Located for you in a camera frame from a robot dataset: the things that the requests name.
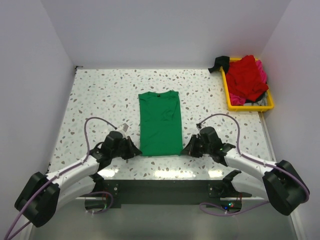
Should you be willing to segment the green t shirt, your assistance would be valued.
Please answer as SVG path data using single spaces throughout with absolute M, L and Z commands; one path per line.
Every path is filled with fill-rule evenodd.
M 179 155 L 183 149 L 179 93 L 145 92 L 138 95 L 138 100 L 142 156 Z

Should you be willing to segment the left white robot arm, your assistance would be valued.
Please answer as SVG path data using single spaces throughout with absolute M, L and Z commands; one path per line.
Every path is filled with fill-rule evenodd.
M 141 154 L 124 131 L 110 131 L 103 142 L 75 163 L 47 174 L 34 173 L 14 207 L 39 228 L 73 199 L 87 194 L 99 196 L 104 184 L 98 173 L 108 167 L 114 158 L 128 160 Z

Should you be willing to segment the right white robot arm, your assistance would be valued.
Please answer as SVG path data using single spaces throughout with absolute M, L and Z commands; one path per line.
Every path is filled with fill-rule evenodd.
M 213 127 L 204 127 L 192 135 L 180 154 L 194 158 L 208 155 L 215 163 L 233 169 L 217 187 L 209 187 L 211 196 L 251 194 L 265 199 L 285 216 L 309 199 L 310 190 L 290 162 L 265 161 L 245 155 L 237 146 L 223 143 Z

